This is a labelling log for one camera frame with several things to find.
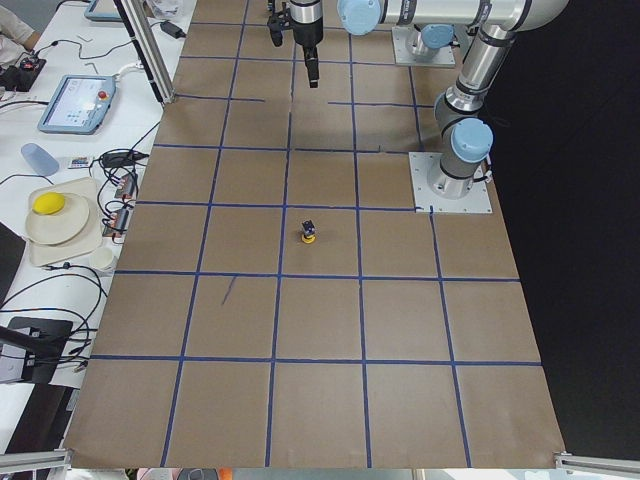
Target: black stand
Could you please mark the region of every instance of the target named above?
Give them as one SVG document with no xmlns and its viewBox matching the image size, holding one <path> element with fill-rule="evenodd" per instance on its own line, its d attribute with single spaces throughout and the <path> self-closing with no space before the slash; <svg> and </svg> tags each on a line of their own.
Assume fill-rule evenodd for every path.
<svg viewBox="0 0 640 480">
<path fill-rule="evenodd" d="M 32 337 L 15 331 L 29 327 L 39 330 L 40 336 Z M 35 355 L 35 365 L 28 368 L 31 370 L 30 378 L 23 377 L 24 381 L 49 383 L 72 328 L 73 322 L 69 320 L 14 317 L 9 322 L 9 328 L 0 327 L 0 343 L 22 348 Z"/>
</svg>

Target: plate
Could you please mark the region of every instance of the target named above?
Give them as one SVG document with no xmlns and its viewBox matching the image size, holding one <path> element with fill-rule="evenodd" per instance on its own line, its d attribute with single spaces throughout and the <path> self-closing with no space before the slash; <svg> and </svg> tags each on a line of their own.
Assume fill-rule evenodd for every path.
<svg viewBox="0 0 640 480">
<path fill-rule="evenodd" d="M 25 229 L 35 243 L 55 245 L 75 237 L 89 220 L 89 204 L 74 193 L 64 194 L 62 210 L 52 215 L 40 215 L 30 210 Z"/>
</svg>

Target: yellow object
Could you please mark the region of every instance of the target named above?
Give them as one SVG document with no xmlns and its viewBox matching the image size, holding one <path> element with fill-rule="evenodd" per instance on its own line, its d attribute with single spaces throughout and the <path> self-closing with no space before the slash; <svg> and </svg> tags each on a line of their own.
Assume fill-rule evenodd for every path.
<svg viewBox="0 0 640 480">
<path fill-rule="evenodd" d="M 40 195 L 33 202 L 33 211 L 40 215 L 53 215 L 64 208 L 64 195 L 47 192 Z"/>
</svg>

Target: grid square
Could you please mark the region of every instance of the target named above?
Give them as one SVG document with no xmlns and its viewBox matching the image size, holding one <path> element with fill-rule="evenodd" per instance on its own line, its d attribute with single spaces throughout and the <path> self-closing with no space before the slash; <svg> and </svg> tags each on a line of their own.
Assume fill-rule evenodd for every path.
<svg viewBox="0 0 640 480">
<path fill-rule="evenodd" d="M 326 29 L 324 31 L 324 38 L 322 43 L 318 47 L 318 56 L 320 62 L 348 62 L 349 61 L 349 34 L 346 30 L 341 29 Z M 323 75 L 322 71 L 325 65 L 320 65 L 320 75 Z"/>
<path fill-rule="evenodd" d="M 396 65 L 354 65 L 355 101 L 413 105 L 409 69 Z"/>
<path fill-rule="evenodd" d="M 349 65 L 320 63 L 320 86 L 309 87 L 307 69 L 303 63 L 296 64 L 294 75 L 293 103 L 348 102 L 351 103 L 351 72 Z"/>
<path fill-rule="evenodd" d="M 90 363 L 64 439 L 74 468 L 159 465 L 173 389 L 158 386 L 173 385 L 178 362 Z"/>
<path fill-rule="evenodd" d="M 290 62 L 240 60 L 233 96 L 288 103 L 291 100 L 292 69 Z"/>
<path fill-rule="evenodd" d="M 206 207 L 137 205 L 118 269 L 195 271 L 206 215 Z"/>
<path fill-rule="evenodd" d="M 371 32 L 362 37 L 351 37 L 351 52 L 354 63 L 376 63 L 395 65 L 391 32 Z"/>
<path fill-rule="evenodd" d="M 275 299 L 275 278 L 201 276 L 187 353 L 270 357 Z"/>
<path fill-rule="evenodd" d="M 264 466 L 268 398 L 268 364 L 187 362 L 167 464 Z"/>
<path fill-rule="evenodd" d="M 353 150 L 351 105 L 300 100 L 292 107 L 291 146 L 326 150 Z"/>
<path fill-rule="evenodd" d="M 249 9 L 247 10 L 246 24 L 266 25 L 271 12 L 267 9 L 266 2 L 252 2 L 249 0 Z"/>
<path fill-rule="evenodd" d="M 202 271 L 276 273 L 282 210 L 214 207 Z"/>
<path fill-rule="evenodd" d="M 445 292 L 457 360 L 540 361 L 519 283 L 448 282 Z"/>
<path fill-rule="evenodd" d="M 192 24 L 189 26 L 182 56 L 235 58 L 241 31 L 239 25 Z"/>
<path fill-rule="evenodd" d="M 429 219 L 413 212 L 361 212 L 362 270 L 365 275 L 434 277 Z"/>
<path fill-rule="evenodd" d="M 435 105 L 436 98 L 455 85 L 460 68 L 411 67 L 416 102 L 419 105 Z"/>
<path fill-rule="evenodd" d="M 276 366 L 271 466 L 366 467 L 362 367 Z"/>
<path fill-rule="evenodd" d="M 358 292 L 357 280 L 283 279 L 278 358 L 361 358 Z"/>
<path fill-rule="evenodd" d="M 367 358 L 450 359 L 437 283 L 365 281 L 363 298 Z"/>
<path fill-rule="evenodd" d="M 226 100 L 178 98 L 164 107 L 155 143 L 218 146 L 226 111 Z"/>
<path fill-rule="evenodd" d="M 434 217 L 442 274 L 462 278 L 517 278 L 509 237 L 494 187 L 490 215 Z"/>
<path fill-rule="evenodd" d="M 286 148 L 289 105 L 275 100 L 232 101 L 224 136 L 229 147 Z"/>
<path fill-rule="evenodd" d="M 92 353 L 180 355 L 193 282 L 190 275 L 116 275 Z"/>
<path fill-rule="evenodd" d="M 553 468 L 564 451 L 542 367 L 458 367 L 476 468 Z"/>
<path fill-rule="evenodd" d="M 241 58 L 259 58 L 261 60 L 293 60 L 293 49 L 296 43 L 291 37 L 285 39 L 281 47 L 274 47 L 269 29 L 264 27 L 244 27 Z"/>
<path fill-rule="evenodd" d="M 375 468 L 467 466 L 451 367 L 369 365 L 367 383 Z"/>
<path fill-rule="evenodd" d="M 234 2 L 197 2 L 191 21 L 242 23 L 247 2 L 249 0 L 244 2 L 240 0 Z"/>
<path fill-rule="evenodd" d="M 353 154 L 291 152 L 287 203 L 355 206 Z"/>
<path fill-rule="evenodd" d="M 418 120 L 420 122 L 420 140 L 422 140 L 424 151 L 441 152 L 443 148 L 442 135 L 433 108 L 418 108 Z"/>
<path fill-rule="evenodd" d="M 154 147 L 138 199 L 208 202 L 217 157 L 218 150 Z"/>
<path fill-rule="evenodd" d="M 286 161 L 285 152 L 223 150 L 215 202 L 282 204 Z"/>
<path fill-rule="evenodd" d="M 361 207 L 414 208 L 409 157 L 358 154 Z"/>
<path fill-rule="evenodd" d="M 176 92 L 178 95 L 227 98 L 234 65 L 234 60 L 183 58 L 173 81 Z"/>
<path fill-rule="evenodd" d="M 307 275 L 357 275 L 355 212 L 290 208 L 285 225 L 283 272 Z M 316 241 L 301 240 L 302 222 L 312 220 Z"/>
<path fill-rule="evenodd" d="M 412 152 L 420 150 L 412 107 L 387 105 L 356 107 L 358 150 Z"/>
<path fill-rule="evenodd" d="M 322 20 L 325 27 L 340 27 L 342 28 L 342 22 L 338 17 L 338 1 L 337 0 L 324 0 L 322 5 Z"/>
</svg>

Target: metal base plate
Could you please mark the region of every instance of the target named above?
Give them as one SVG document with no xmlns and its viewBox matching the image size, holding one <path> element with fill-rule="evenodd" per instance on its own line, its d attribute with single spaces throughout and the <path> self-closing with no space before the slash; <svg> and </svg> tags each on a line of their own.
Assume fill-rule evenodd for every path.
<svg viewBox="0 0 640 480">
<path fill-rule="evenodd" d="M 430 213 L 433 210 L 434 213 L 493 213 L 485 182 L 474 183 L 471 191 L 459 200 L 442 198 L 431 190 L 427 183 L 427 172 L 441 156 L 442 153 L 438 152 L 409 153 L 416 212 Z M 482 169 L 478 167 L 476 177 L 480 176 Z"/>
<path fill-rule="evenodd" d="M 393 27 L 391 29 L 393 53 L 396 56 L 397 65 L 438 68 L 454 68 L 456 66 L 456 59 L 453 57 L 451 47 L 441 48 L 434 56 L 428 58 L 413 55 L 407 49 L 407 37 L 411 35 L 413 31 L 413 25 L 408 27 Z"/>
</svg>

